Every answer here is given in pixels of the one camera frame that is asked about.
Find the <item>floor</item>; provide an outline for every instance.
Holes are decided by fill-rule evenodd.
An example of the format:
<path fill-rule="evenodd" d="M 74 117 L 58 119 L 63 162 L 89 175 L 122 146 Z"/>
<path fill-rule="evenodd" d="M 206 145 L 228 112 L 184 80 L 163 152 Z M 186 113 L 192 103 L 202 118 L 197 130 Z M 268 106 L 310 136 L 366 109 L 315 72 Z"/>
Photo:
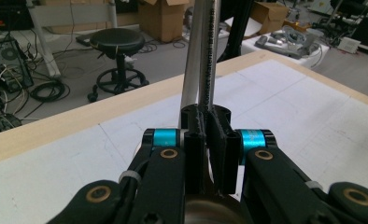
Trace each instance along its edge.
<path fill-rule="evenodd" d="M 301 17 L 306 21 L 317 21 L 320 15 L 308 12 L 302 7 Z M 13 34 L 22 46 L 26 46 L 29 42 L 34 43 L 35 36 L 30 31 L 13 32 Z M 87 95 L 92 92 L 97 76 L 114 67 L 115 62 L 105 56 L 98 58 L 100 52 L 84 47 L 73 40 L 76 35 L 78 34 L 55 35 L 46 32 L 52 51 L 59 52 L 55 54 L 55 60 L 63 74 L 60 81 L 66 85 L 63 94 L 65 97 L 50 103 L 40 103 L 30 97 L 26 103 L 27 93 L 24 92 L 16 100 L 7 104 L 7 113 L 14 113 L 26 103 L 15 113 L 15 116 L 22 119 L 22 123 L 25 124 L 89 103 Z M 147 45 L 142 52 L 133 56 L 134 68 L 142 71 L 151 84 L 184 73 L 188 42 L 181 40 L 163 44 L 152 40 L 146 34 L 143 35 Z M 226 42 L 227 37 L 219 40 L 218 55 L 223 52 Z M 330 49 L 324 61 L 315 67 L 314 71 L 368 95 L 368 53 L 366 52 L 358 51 L 355 54 L 349 54 L 339 49 Z M 46 67 L 41 62 L 33 72 L 35 85 L 29 88 L 29 91 L 45 82 L 46 75 Z M 48 96 L 50 90 L 40 94 Z M 99 91 L 98 99 L 103 100 L 111 96 L 113 95 L 110 93 Z"/>

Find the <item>cable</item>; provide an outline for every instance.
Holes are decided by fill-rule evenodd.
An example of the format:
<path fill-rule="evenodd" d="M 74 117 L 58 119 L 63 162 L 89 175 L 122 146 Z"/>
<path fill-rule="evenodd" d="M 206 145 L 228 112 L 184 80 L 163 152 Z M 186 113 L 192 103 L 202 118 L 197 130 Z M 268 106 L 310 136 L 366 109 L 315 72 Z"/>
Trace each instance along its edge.
<path fill-rule="evenodd" d="M 76 25 L 74 23 L 73 3 L 71 1 L 70 1 L 69 6 L 70 6 L 71 21 L 73 22 L 73 26 L 71 27 L 71 33 L 70 33 L 70 42 L 65 47 L 65 49 L 62 51 L 62 53 L 60 55 L 54 56 L 53 59 L 50 62 L 46 62 L 45 58 L 43 58 L 42 60 L 45 61 L 45 64 L 52 63 L 53 61 L 56 61 L 57 58 L 63 56 L 68 51 L 68 47 L 73 43 L 74 29 L 75 29 Z"/>
<path fill-rule="evenodd" d="M 35 87 L 35 89 L 30 92 L 30 96 L 39 102 L 48 103 L 62 99 L 61 96 L 64 94 L 65 89 L 65 84 L 55 80 Z M 41 93 L 44 90 L 50 90 L 50 94 L 48 96 L 43 96 Z"/>
<path fill-rule="evenodd" d="M 26 92 L 28 93 L 28 91 L 24 91 L 24 89 L 21 89 L 22 98 L 21 98 L 21 101 L 19 102 L 18 106 L 16 107 L 16 109 L 13 111 L 13 113 L 12 113 L 13 115 L 15 115 L 16 113 L 21 111 L 21 109 L 23 109 L 24 106 L 26 105 L 26 103 L 28 102 L 29 94 L 27 94 L 26 100 L 24 101 L 24 98 L 26 96 L 26 94 L 25 94 Z"/>
<path fill-rule="evenodd" d="M 12 113 L 13 115 L 19 113 L 21 110 L 23 110 L 24 106 L 27 105 L 27 102 L 29 102 L 29 98 L 30 98 L 30 94 L 29 91 L 27 89 L 23 89 L 23 98 L 21 99 L 21 107 L 17 107 L 16 110 Z"/>
<path fill-rule="evenodd" d="M 318 61 L 316 63 L 314 63 L 313 65 L 310 66 L 311 68 L 314 68 L 316 65 L 318 65 L 318 63 L 320 62 L 320 60 L 323 58 L 323 48 L 321 47 L 321 45 L 318 45 L 318 46 L 320 48 L 320 57 L 318 58 Z"/>
<path fill-rule="evenodd" d="M 135 168 L 134 171 L 141 174 L 144 177 L 144 172 L 149 164 L 149 159 L 140 162 Z M 134 200 L 138 182 L 133 178 L 123 178 L 119 183 L 120 188 L 122 189 L 122 206 L 120 207 L 117 215 L 115 216 L 114 223 L 125 223 L 130 215 L 130 210 L 132 206 L 132 202 Z"/>
<path fill-rule="evenodd" d="M 166 45 L 166 44 L 172 44 L 173 47 L 175 47 L 176 49 L 184 49 L 187 45 L 182 41 L 182 36 L 173 39 L 170 42 L 163 42 L 163 41 L 159 41 L 159 40 L 155 40 L 152 39 L 148 42 L 146 42 L 144 48 L 142 48 L 140 51 L 138 51 L 138 53 L 150 53 L 154 50 L 158 49 L 158 45 Z"/>
<path fill-rule="evenodd" d="M 3 91 L 4 96 L 6 97 L 6 100 L 4 101 L 4 109 L 3 109 L 3 113 L 6 114 L 7 113 L 7 101 L 8 101 L 8 97 L 7 97 L 7 93 L 5 91 Z"/>
<path fill-rule="evenodd" d="M 282 27 L 283 34 L 287 41 L 294 44 L 303 44 L 306 40 L 306 35 L 294 30 L 291 26 L 285 25 Z"/>
<path fill-rule="evenodd" d="M 13 68 L 8 69 L 6 65 L 4 65 L 4 67 L 5 67 L 5 69 L 0 73 L 0 79 L 4 81 L 5 79 L 3 78 L 3 74 L 4 74 L 4 73 L 6 73 L 6 72 L 9 72 L 9 73 L 11 74 L 11 76 L 12 76 L 12 77 L 13 77 L 13 78 L 18 82 L 18 84 L 19 84 L 20 88 L 22 89 L 22 85 L 21 85 L 21 83 L 20 83 L 20 82 L 15 78 L 15 76 L 13 76 L 13 74 L 10 72 L 10 69 L 13 69 Z M 14 101 L 15 99 L 17 99 L 20 95 L 21 95 L 21 93 L 19 92 L 19 93 L 18 93 L 14 98 L 9 99 L 9 100 L 8 100 L 7 98 L 6 98 L 6 99 L 3 99 L 3 98 L 2 98 L 2 96 L 0 95 L 0 99 L 1 99 L 1 100 L 3 100 L 3 101 L 5 100 L 5 101 L 4 101 L 4 103 L 9 103 L 9 102 L 12 102 L 12 101 Z"/>
<path fill-rule="evenodd" d="M 29 70 L 36 70 L 37 68 L 37 62 L 35 61 L 38 57 L 38 46 L 36 44 L 36 33 L 33 29 L 30 29 L 30 31 L 34 34 L 35 36 L 35 55 L 33 55 L 31 52 L 30 52 L 30 48 L 32 47 L 32 44 L 31 44 L 31 41 L 27 38 L 26 35 L 24 35 L 21 31 L 19 31 L 19 33 L 28 41 L 27 43 L 27 46 L 26 46 L 26 51 L 24 52 L 24 54 L 27 56 L 28 59 L 30 59 L 29 62 L 26 62 L 26 65 L 27 67 L 29 68 Z"/>
<path fill-rule="evenodd" d="M 21 120 L 26 119 L 26 118 L 27 118 L 27 117 L 29 117 L 31 114 L 33 114 L 34 112 L 36 112 L 36 111 L 37 111 L 37 109 L 38 109 L 39 107 L 41 107 L 43 104 L 44 104 L 44 103 L 41 103 L 41 104 L 39 104 L 38 106 L 36 106 L 36 107 L 35 107 L 32 111 L 30 111 L 27 115 L 23 116 L 23 118 L 22 118 Z"/>

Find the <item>metal pole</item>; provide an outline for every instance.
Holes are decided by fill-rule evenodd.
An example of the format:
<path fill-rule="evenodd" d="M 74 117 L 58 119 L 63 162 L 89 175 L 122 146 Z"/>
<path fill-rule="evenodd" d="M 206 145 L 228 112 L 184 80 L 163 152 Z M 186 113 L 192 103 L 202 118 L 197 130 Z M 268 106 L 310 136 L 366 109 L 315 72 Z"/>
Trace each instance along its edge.
<path fill-rule="evenodd" d="M 205 1 L 202 22 L 201 75 L 199 79 L 199 108 L 204 112 L 213 106 L 216 76 L 217 42 L 219 34 L 220 0 Z"/>
<path fill-rule="evenodd" d="M 187 63 L 184 75 L 183 92 L 181 96 L 181 107 L 196 103 L 196 95 L 199 89 L 200 61 L 201 61 L 201 34 L 202 14 L 204 1 L 195 1 L 192 16 L 192 27 L 190 33 L 190 45 L 187 53 Z"/>

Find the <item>black stool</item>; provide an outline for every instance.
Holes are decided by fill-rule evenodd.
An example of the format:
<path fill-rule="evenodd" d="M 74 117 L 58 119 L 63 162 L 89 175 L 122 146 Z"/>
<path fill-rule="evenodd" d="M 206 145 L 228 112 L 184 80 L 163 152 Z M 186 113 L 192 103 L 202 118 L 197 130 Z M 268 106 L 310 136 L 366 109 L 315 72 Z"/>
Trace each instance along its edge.
<path fill-rule="evenodd" d="M 90 42 L 94 49 L 117 62 L 117 68 L 109 69 L 97 78 L 93 93 L 88 94 L 90 102 L 97 100 L 97 87 L 117 95 L 149 84 L 143 73 L 127 68 L 125 63 L 125 55 L 132 56 L 144 47 L 145 40 L 140 33 L 121 28 L 105 29 L 95 33 Z M 127 77 L 127 71 L 134 74 Z M 102 80 L 108 74 L 111 75 L 110 79 Z"/>

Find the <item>white table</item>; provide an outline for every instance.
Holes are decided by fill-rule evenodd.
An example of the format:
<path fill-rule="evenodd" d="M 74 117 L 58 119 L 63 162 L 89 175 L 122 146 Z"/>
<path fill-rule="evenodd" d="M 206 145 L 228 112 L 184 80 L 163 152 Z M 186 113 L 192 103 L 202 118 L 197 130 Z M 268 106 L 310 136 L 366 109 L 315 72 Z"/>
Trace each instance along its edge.
<path fill-rule="evenodd" d="M 241 48 L 242 54 L 247 54 L 247 53 L 250 53 L 250 52 L 261 50 L 261 49 L 254 46 L 254 44 L 256 43 L 256 41 L 259 38 L 260 38 L 259 36 L 256 36 L 256 37 L 252 37 L 250 39 L 242 41 L 242 48 Z M 287 48 L 287 44 L 283 44 L 282 46 L 279 46 L 279 45 L 274 45 L 274 44 L 271 44 L 271 43 L 267 42 L 265 45 L 279 47 L 279 48 Z M 317 49 L 316 51 L 314 51 L 308 57 L 304 57 L 300 60 L 285 57 L 283 55 L 280 55 L 280 56 L 285 57 L 285 58 L 291 60 L 292 62 L 297 63 L 297 64 L 299 64 L 303 67 L 312 69 L 312 68 L 318 66 L 323 61 L 327 51 L 330 49 L 329 47 L 327 47 L 323 44 L 320 44 L 320 45 L 321 45 L 321 49 Z"/>
<path fill-rule="evenodd" d="M 215 104 L 232 110 L 235 129 L 270 129 L 325 190 L 343 180 L 368 188 L 367 96 L 264 50 L 217 73 Z M 0 223 L 45 223 L 84 185 L 117 181 L 147 128 L 177 125 L 182 80 L 0 133 Z"/>

